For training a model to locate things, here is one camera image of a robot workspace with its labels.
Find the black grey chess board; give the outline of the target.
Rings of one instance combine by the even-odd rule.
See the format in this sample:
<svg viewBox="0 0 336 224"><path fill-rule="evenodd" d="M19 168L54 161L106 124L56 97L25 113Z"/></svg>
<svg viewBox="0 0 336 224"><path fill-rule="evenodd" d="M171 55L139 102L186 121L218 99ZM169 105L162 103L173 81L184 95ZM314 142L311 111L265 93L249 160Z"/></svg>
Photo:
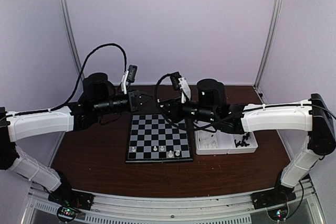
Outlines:
<svg viewBox="0 0 336 224"><path fill-rule="evenodd" d="M186 131L184 120L178 127L169 124L160 114L135 114L131 116L130 132L125 155L126 163L156 163L156 162L192 162L193 154L190 138ZM160 146L165 146L165 151L160 151ZM167 156L169 151L174 156Z"/></svg>

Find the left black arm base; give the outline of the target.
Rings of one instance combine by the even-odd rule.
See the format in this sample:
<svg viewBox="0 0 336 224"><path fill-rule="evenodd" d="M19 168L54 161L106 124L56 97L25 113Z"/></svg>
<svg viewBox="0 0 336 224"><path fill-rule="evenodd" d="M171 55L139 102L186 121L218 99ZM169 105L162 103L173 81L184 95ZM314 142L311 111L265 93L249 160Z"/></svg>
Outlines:
<svg viewBox="0 0 336 224"><path fill-rule="evenodd" d="M61 183L55 191L48 192L48 200L72 209L90 210L94 195L73 190L70 185Z"/></svg>

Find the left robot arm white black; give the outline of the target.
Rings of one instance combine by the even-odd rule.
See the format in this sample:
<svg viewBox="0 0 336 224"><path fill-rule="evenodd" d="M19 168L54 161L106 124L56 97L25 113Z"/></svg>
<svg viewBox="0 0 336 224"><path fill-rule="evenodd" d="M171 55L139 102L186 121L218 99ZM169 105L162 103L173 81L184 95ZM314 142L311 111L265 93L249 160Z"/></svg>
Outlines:
<svg viewBox="0 0 336 224"><path fill-rule="evenodd" d="M42 185L64 205L71 205L76 197L67 178L27 155L15 143L48 133L86 130L104 115L138 111L142 93L127 90L127 82L127 77L123 77L118 93L107 74L94 73L83 80L83 92L76 102L28 112L7 112L1 108L1 169Z"/></svg>

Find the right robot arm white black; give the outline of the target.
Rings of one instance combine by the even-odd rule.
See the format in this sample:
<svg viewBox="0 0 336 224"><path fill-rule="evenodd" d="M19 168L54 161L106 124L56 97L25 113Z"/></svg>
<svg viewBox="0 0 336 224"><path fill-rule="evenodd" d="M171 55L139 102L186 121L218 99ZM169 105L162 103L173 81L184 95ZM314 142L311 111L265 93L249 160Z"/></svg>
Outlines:
<svg viewBox="0 0 336 224"><path fill-rule="evenodd" d="M185 78L179 73L165 75L180 97L159 100L154 88L155 105L173 126L182 119L204 122L191 131L220 131L244 135L264 130L300 130L308 136L301 151L278 175L274 188L269 192L272 203L279 204L289 196L295 185L306 176L315 163L335 150L335 115L318 93L307 100L285 104L227 104L224 84L214 79L200 80L196 87L198 100L193 101Z"/></svg>

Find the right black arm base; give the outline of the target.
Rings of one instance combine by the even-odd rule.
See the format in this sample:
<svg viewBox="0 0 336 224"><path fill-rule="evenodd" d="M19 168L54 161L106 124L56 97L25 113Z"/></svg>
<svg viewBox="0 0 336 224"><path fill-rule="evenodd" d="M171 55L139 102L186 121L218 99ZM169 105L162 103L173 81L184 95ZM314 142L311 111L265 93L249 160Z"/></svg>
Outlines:
<svg viewBox="0 0 336 224"><path fill-rule="evenodd" d="M276 181L273 189L251 194L254 209L268 208L285 204L288 200L296 199L294 186L285 186L280 180Z"/></svg>

